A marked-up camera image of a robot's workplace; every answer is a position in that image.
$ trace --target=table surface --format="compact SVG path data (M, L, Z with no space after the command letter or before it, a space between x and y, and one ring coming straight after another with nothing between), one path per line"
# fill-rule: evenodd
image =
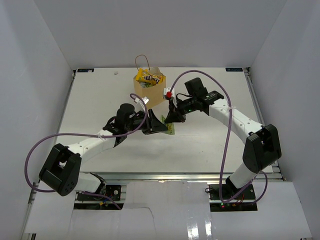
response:
M218 80L230 95L232 106L254 121L257 113L244 72L226 72L225 68L162 67L170 87L182 72L197 69ZM135 104L129 97L134 92L136 68L95 68L77 72L63 115L60 133L96 134L114 116L123 103ZM222 90L200 73L188 73L176 84L176 93L187 93L184 82L200 77L208 92ZM168 102L152 108L160 119L167 116ZM81 166L82 172L111 173L218 173L226 141L227 127L203 112L192 112L186 122L174 124L175 135L144 135L138 131L119 146L105 151ZM61 136L58 143L70 145L82 137ZM225 173L234 172L242 163L244 144L232 132ZM272 167L265 171L272 173Z

